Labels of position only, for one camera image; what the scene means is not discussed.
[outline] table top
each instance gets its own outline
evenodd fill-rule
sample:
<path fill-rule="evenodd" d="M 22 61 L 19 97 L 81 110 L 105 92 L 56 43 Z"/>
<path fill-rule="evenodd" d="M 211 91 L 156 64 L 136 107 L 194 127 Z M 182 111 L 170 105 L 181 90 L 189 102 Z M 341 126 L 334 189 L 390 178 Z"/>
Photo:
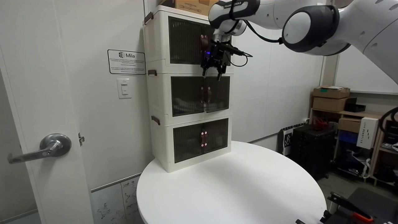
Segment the table top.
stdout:
<path fill-rule="evenodd" d="M 313 177 L 291 160 L 255 145 L 168 173 L 153 161 L 137 187 L 147 224 L 319 223 L 326 201 Z"/>

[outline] floor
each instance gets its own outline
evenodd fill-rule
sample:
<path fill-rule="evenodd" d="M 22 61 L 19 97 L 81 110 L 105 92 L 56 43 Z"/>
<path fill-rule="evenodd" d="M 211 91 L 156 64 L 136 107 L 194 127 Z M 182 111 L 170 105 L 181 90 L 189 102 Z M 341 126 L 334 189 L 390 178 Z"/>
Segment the floor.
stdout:
<path fill-rule="evenodd" d="M 331 192 L 334 192 L 337 196 L 349 198 L 357 188 L 366 188 L 398 203 L 398 192 L 395 193 L 392 189 L 387 189 L 380 186 L 376 187 L 371 183 L 365 183 L 361 180 L 345 177 L 337 173 L 329 173 L 329 178 L 319 181 L 319 184 L 322 188 L 325 196 L 329 196 Z"/>
<path fill-rule="evenodd" d="M 38 213 L 30 214 L 28 217 L 5 223 L 5 224 L 41 224 L 40 217 Z"/>

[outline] robotic arm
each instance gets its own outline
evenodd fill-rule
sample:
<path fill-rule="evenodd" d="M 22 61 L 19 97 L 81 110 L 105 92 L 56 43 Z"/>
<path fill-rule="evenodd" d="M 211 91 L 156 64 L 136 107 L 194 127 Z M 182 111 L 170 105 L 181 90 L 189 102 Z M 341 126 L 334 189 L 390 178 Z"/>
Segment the robotic arm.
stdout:
<path fill-rule="evenodd" d="M 398 84 L 397 0 L 354 0 L 341 10 L 327 0 L 221 0 L 209 13 L 209 23 L 217 29 L 217 44 L 229 43 L 249 28 L 260 39 L 296 53 L 330 56 L 352 45 Z M 250 23 L 283 30 L 283 36 L 267 39 Z"/>

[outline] sign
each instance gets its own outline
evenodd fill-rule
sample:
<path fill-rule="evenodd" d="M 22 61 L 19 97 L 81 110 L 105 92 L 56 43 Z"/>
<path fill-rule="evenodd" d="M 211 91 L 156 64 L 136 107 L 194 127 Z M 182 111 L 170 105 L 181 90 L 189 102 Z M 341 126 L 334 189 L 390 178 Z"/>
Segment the sign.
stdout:
<path fill-rule="evenodd" d="M 109 64 L 112 75 L 146 75 L 143 53 L 109 50 Z"/>

